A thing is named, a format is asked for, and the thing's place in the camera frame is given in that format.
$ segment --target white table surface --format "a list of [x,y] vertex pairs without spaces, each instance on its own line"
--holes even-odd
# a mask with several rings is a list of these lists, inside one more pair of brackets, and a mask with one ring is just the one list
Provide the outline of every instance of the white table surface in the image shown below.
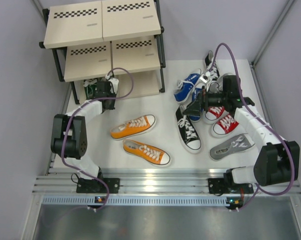
[[[239,59],[236,62],[244,97],[250,97],[263,116],[249,62],[246,59]],[[231,60],[218,60],[217,64],[221,74],[234,73]],[[177,79],[184,79],[196,68],[203,68],[201,60],[167,61],[164,69],[165,93],[118,100],[115,103],[115,110],[106,111],[95,117],[87,125],[88,148],[86,154],[89,154],[102,169],[158,169],[159,167],[151,165],[140,157],[125,153],[122,141],[113,140],[110,136],[112,127],[142,115],[153,114],[157,119],[154,129],[148,133],[131,137],[131,139],[167,151],[172,158],[172,164],[167,169],[229,169],[253,165],[259,154],[255,146],[247,152],[231,154],[220,161],[213,161],[209,156],[210,149],[233,137],[234,134],[225,138],[214,138],[210,134],[212,125],[205,124],[202,120],[194,123],[202,142],[200,153],[191,154],[182,146],[175,120],[175,112],[179,105],[175,101],[173,91]],[[67,111],[74,108],[76,105],[71,96]],[[58,155],[53,167],[66,168]]]

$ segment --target checkered pattern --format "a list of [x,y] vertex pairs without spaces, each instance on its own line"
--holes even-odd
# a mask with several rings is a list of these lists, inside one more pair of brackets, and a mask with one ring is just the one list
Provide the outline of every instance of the checkered pattern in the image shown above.
[[106,46],[98,46],[98,47],[96,46],[91,48],[71,50],[70,55],[91,54],[91,53],[97,53],[101,51],[106,51]]
[[78,10],[78,11],[55,12],[54,19],[81,17],[81,16],[93,15],[93,14],[97,14],[97,8],[88,9],[88,10]]
[[124,5],[118,5],[118,6],[108,6],[107,12],[117,12],[117,11],[127,11],[127,10],[133,10],[133,9],[143,9],[150,7],[150,2],[138,2],[138,3],[131,3],[131,4],[124,4]]
[[137,48],[137,47],[150,46],[150,45],[152,45],[152,40],[127,42],[127,43],[116,44],[116,49],[129,49],[129,48]]

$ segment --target sneaker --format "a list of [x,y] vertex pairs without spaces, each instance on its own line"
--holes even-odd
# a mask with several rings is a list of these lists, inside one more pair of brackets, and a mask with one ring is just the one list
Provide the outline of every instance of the sneaker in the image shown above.
[[209,86],[209,91],[211,93],[219,93],[220,91],[223,91],[223,79],[225,76],[228,76],[228,75],[233,75],[233,74],[228,72],[222,76],[219,76],[217,78],[217,80],[212,81]]
[[223,138],[232,133],[238,126],[239,123],[228,114],[212,126],[211,135],[215,138]]
[[247,133],[242,133],[213,147],[209,155],[214,161],[219,161],[228,155],[246,152],[254,145],[251,137]]
[[214,124],[222,117],[224,112],[225,108],[223,106],[212,106],[204,113],[203,120],[207,124]]
[[162,149],[130,139],[124,139],[122,144],[126,153],[141,157],[152,165],[167,167],[171,164],[170,155]]
[[[195,91],[191,95],[191,102],[194,102],[197,97],[197,94],[199,94],[201,92],[202,92],[202,88],[196,87]],[[196,123],[201,119],[201,116],[189,116],[189,119],[192,122]]]
[[124,122],[110,130],[110,135],[115,140],[148,133],[155,127],[156,118],[154,115],[144,115],[136,119]]
[[[209,51],[207,56],[205,57],[206,71],[208,71],[212,67],[213,58],[214,53],[212,51]],[[220,71],[216,62],[212,68],[212,71],[210,72],[210,75],[213,76],[212,81],[216,81],[220,77]]]
[[177,89],[174,91],[174,97],[179,104],[187,101],[192,90],[199,82],[202,70],[197,69],[192,72],[185,80],[177,81]]
[[184,148],[192,154],[200,152],[202,143],[190,118],[183,115],[184,108],[180,105],[176,111],[176,121],[179,130],[179,139]]

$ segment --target shoe rack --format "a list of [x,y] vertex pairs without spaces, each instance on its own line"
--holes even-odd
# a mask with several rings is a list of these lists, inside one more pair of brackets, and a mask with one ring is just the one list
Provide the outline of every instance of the shoe rack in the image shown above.
[[[80,104],[74,81],[104,77],[121,67],[134,75],[130,95],[143,97],[165,92],[166,67],[159,0],[102,0],[43,10],[46,34],[39,46],[52,50],[60,82],[70,82],[76,104]],[[61,69],[58,55],[65,57]],[[156,72],[160,72],[160,82]],[[116,71],[119,95],[131,82],[124,71]]]

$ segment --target metal floor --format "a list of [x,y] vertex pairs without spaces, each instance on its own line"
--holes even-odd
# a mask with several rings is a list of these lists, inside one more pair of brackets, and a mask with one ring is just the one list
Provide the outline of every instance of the metal floor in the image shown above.
[[289,197],[257,197],[242,212],[202,206],[42,205],[34,240],[299,240]]

